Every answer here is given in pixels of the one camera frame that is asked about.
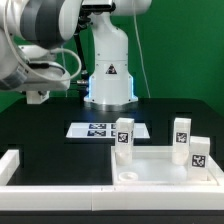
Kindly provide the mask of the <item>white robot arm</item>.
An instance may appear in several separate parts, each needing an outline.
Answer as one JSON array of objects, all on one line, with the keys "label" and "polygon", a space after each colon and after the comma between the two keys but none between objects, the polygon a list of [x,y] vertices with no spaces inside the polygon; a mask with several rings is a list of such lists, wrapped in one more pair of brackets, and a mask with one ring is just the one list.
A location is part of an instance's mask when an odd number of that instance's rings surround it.
[{"label": "white robot arm", "polygon": [[101,110],[121,110],[138,102],[128,71],[128,37],[112,16],[146,12],[152,0],[0,0],[0,91],[27,95],[40,104],[49,92],[67,90],[76,74],[48,61],[65,42],[92,29],[95,70],[83,82],[84,102]]}]

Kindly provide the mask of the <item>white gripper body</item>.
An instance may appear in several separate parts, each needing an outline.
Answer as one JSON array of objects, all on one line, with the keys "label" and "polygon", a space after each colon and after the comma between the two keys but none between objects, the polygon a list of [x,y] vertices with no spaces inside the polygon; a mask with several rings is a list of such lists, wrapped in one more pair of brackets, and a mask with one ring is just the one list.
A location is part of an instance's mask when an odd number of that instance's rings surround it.
[{"label": "white gripper body", "polygon": [[19,66],[7,77],[0,77],[0,91],[62,91],[70,87],[68,71],[58,63],[32,62],[30,66],[41,77]]}]

